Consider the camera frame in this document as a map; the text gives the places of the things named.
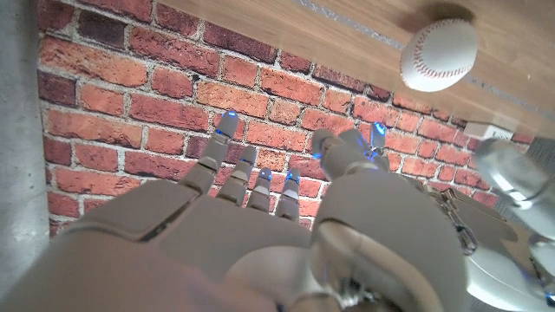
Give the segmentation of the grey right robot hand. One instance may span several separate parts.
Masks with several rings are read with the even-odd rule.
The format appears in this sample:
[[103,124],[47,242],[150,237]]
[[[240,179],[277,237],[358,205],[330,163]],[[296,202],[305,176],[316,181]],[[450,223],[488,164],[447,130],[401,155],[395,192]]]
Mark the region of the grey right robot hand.
[[297,171],[276,205],[247,147],[209,194],[237,128],[222,116],[178,182],[155,180],[60,233],[4,295],[4,311],[465,311],[454,219],[381,156],[385,129],[320,129],[312,152],[330,186],[299,221]]

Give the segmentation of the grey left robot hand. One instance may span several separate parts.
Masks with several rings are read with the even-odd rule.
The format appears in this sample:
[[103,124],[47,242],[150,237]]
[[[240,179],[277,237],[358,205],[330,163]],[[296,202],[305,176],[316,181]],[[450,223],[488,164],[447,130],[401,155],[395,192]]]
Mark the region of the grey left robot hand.
[[476,151],[479,172],[513,203],[515,225],[454,192],[436,192],[389,170],[355,129],[341,133],[365,162],[346,178],[340,288],[374,290],[400,304],[437,295],[444,309],[473,296],[499,309],[554,307],[554,182],[508,143]]

